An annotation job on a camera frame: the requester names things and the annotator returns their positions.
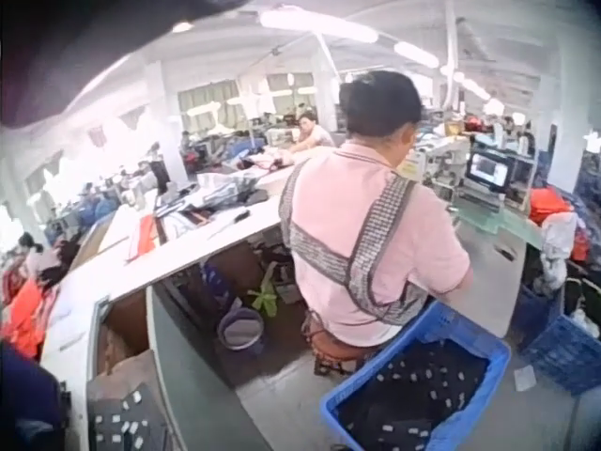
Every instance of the white label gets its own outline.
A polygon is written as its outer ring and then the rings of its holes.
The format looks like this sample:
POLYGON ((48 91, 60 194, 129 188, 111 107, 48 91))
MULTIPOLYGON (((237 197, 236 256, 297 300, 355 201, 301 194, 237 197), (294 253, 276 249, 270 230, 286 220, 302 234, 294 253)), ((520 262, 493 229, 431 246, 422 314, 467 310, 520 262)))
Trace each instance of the white label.
POLYGON ((421 183, 425 172, 425 154, 422 152, 411 152, 396 168, 396 172, 405 179, 421 183))
POLYGON ((514 371, 514 377, 516 378, 516 390, 518 392, 525 392, 536 385, 536 375, 534 374, 532 365, 517 369, 514 371))

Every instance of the screen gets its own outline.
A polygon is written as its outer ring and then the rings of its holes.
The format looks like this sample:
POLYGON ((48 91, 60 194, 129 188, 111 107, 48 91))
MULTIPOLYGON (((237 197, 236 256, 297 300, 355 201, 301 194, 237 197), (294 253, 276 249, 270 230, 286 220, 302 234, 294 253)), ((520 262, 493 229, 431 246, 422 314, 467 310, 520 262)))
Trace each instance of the screen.
POLYGON ((507 165, 490 160, 484 155, 474 155, 471 161, 470 173, 488 183, 503 186, 507 179, 507 165))

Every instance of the pink shirt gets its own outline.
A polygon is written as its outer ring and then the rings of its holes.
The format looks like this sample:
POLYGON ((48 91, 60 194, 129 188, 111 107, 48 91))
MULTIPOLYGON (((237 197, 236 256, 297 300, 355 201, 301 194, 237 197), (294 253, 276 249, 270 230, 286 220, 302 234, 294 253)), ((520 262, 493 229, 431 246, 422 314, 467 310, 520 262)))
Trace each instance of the pink shirt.
MULTIPOLYGON (((301 170, 294 190, 292 221, 334 252, 349 257, 372 203, 382 193, 389 164, 371 148, 346 143, 314 157, 301 170)), ((294 255, 297 283, 309 308, 340 340, 375 346, 401 329, 383 322, 362 326, 372 317, 359 311, 347 290, 294 255)), ((379 303, 393 303, 409 280, 435 293, 456 288, 470 258, 455 235, 445 204, 434 192, 416 185, 405 214, 384 253, 373 291, 379 303)))

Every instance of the black hair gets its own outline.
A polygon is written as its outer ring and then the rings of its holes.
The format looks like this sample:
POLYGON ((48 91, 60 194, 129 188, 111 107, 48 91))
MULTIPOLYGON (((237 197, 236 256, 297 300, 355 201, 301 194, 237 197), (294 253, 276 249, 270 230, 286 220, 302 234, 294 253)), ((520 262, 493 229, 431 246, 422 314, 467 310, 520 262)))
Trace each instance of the black hair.
POLYGON ((21 247, 26 247, 27 249, 35 249, 38 254, 41 254, 44 250, 44 246, 38 244, 34 241, 34 237, 31 236, 30 233, 25 232, 19 238, 19 245, 21 247))
POLYGON ((309 119, 312 122, 317 122, 317 117, 313 111, 305 111, 299 116, 299 122, 301 122, 301 119, 309 119))
POLYGON ((373 70, 342 84, 340 108, 350 135, 384 138, 422 120, 415 85, 406 75, 389 70, 373 70))

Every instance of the computer monitor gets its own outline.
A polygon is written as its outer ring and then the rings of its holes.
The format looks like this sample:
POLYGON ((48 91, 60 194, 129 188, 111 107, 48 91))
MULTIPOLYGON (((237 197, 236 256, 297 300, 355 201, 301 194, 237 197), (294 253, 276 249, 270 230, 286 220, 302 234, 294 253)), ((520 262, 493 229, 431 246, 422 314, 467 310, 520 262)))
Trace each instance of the computer monitor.
POLYGON ((505 193, 513 172, 514 159, 497 153, 473 151, 466 178, 485 185, 493 193, 505 193))

